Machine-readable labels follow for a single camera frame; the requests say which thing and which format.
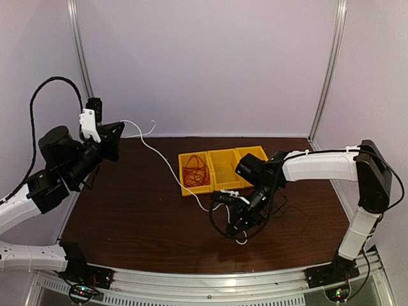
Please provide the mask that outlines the yellow three-compartment bin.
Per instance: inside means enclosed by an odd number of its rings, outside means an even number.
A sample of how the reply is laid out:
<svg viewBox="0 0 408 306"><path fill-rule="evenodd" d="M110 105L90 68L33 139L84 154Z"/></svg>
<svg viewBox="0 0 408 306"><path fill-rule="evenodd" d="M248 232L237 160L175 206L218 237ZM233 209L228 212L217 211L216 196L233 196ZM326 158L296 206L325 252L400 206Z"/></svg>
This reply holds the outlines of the yellow three-compartment bin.
<svg viewBox="0 0 408 306"><path fill-rule="evenodd" d="M266 161L260 146L209 150L178 155L179 177L183 196L206 194L221 189L235 190L251 184L235 173L241 158L252 154Z"/></svg>

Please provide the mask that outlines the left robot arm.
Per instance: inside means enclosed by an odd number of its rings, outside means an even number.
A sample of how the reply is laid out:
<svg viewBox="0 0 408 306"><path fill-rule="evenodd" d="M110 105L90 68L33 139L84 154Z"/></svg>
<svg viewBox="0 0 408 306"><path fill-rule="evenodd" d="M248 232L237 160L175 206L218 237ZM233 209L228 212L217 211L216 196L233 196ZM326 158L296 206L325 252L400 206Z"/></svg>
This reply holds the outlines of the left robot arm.
<svg viewBox="0 0 408 306"><path fill-rule="evenodd" d="M39 142L45 169L29 176L19 190L1 203L1 232L23 221L46 214L59 206L98 168L103 160L119 160L119 142L124 123L98 126L101 141L72 139L66 126L50 130ZM92 270L79 246L73 242L49 246L13 245L1 242L1 271L53 270L87 282Z"/></svg>

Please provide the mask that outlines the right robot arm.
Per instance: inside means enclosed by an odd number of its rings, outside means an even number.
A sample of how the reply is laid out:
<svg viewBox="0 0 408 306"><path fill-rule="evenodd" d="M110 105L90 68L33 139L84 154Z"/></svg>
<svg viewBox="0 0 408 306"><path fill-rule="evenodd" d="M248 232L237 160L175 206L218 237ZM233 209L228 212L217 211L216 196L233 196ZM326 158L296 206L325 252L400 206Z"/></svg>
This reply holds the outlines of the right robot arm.
<svg viewBox="0 0 408 306"><path fill-rule="evenodd" d="M274 194L288 182L345 180L358 183L358 207L327 267L327 276L335 282L351 271L369 236L390 207L391 168L371 140L344 149L278 151L267 161L247 154L235 171L253 188L247 196L237 191L221 191L220 200L231 206L232 223L226 230L230 238L264 225L269 217L263 217L261 210L271 205Z"/></svg>

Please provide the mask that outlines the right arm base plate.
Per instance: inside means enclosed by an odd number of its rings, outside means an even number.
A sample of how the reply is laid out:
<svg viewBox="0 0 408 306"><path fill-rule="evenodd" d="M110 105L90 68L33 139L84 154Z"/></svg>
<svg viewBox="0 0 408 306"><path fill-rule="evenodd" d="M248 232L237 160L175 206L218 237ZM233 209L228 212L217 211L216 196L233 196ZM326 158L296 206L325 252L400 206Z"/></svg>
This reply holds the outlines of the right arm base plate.
<svg viewBox="0 0 408 306"><path fill-rule="evenodd" d="M358 277L359 275L360 272L356 267L347 270L335 266L333 263L315 266L305 270L307 284L310 289L337 283L345 283L350 278Z"/></svg>

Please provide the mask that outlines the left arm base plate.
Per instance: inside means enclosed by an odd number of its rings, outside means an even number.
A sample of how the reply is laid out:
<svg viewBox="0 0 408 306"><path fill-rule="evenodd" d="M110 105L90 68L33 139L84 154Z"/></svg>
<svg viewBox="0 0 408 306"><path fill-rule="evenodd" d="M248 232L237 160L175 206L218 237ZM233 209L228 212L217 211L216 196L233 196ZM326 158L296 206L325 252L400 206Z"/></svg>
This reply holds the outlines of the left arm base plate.
<svg viewBox="0 0 408 306"><path fill-rule="evenodd" d="M110 289L113 279L113 270L100 266L87 265L84 269L58 272L58 275L72 283L86 284L89 287Z"/></svg>

